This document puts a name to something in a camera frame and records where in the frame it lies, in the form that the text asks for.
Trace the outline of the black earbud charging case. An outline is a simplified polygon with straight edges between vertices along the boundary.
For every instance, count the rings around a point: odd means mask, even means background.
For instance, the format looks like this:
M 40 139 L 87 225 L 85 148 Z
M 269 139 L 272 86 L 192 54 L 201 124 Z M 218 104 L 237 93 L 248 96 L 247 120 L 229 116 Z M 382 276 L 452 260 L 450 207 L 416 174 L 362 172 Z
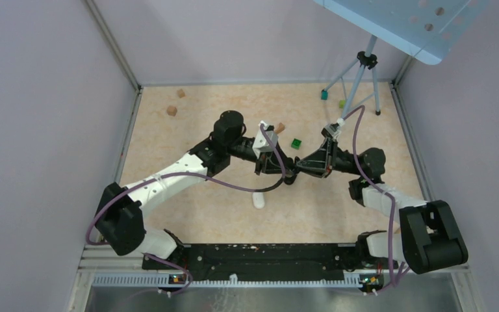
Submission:
M 297 175 L 288 175 L 283 179 L 284 184 L 286 185 L 292 185 L 297 178 Z

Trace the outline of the white earbud charging case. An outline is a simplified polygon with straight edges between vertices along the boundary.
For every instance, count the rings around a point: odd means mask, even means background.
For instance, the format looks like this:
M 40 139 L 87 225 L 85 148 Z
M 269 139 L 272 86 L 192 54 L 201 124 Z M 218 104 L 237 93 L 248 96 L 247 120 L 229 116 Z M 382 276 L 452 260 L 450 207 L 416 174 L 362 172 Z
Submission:
M 252 194 L 253 206 L 256 209 L 263 209 L 265 207 L 264 194 L 262 192 L 254 192 Z

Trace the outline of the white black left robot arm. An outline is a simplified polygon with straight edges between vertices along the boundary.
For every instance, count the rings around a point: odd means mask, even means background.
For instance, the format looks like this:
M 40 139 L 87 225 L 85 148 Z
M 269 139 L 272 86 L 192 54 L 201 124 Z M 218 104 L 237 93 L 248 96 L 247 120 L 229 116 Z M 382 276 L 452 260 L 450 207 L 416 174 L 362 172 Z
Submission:
M 260 122 L 255 138 L 246 137 L 245 132 L 241 113 L 223 112 L 209 136 L 172 165 L 131 185 L 121 187 L 113 182 L 106 186 L 89 228 L 97 229 L 103 244 L 108 244 L 116 255 L 152 254 L 164 267 L 178 267 L 183 256 L 173 235 L 145 224 L 152 210 L 201 182 L 228 187 L 215 175 L 230 165 L 232 157 L 255 163 L 257 172 L 280 175 L 274 185 L 261 192 L 276 189 L 293 173 L 294 162 L 281 151 L 272 125 Z

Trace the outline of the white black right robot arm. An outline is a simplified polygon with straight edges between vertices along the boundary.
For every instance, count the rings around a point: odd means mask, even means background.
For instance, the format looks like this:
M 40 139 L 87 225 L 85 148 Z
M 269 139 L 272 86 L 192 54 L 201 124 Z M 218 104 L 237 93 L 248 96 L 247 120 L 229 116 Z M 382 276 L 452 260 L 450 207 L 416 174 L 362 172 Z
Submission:
M 400 232 L 377 231 L 365 235 L 355 250 L 355 260 L 372 268 L 381 258 L 405 263 L 417 274 L 462 265 L 468 250 L 450 205 L 443 200 L 425 201 L 408 196 L 386 184 L 386 156 L 379 148 L 354 155 L 343 151 L 337 141 L 326 139 L 318 150 L 294 161 L 296 171 L 328 177 L 334 171 L 355 174 L 349 182 L 352 200 L 375 209 L 397 223 Z

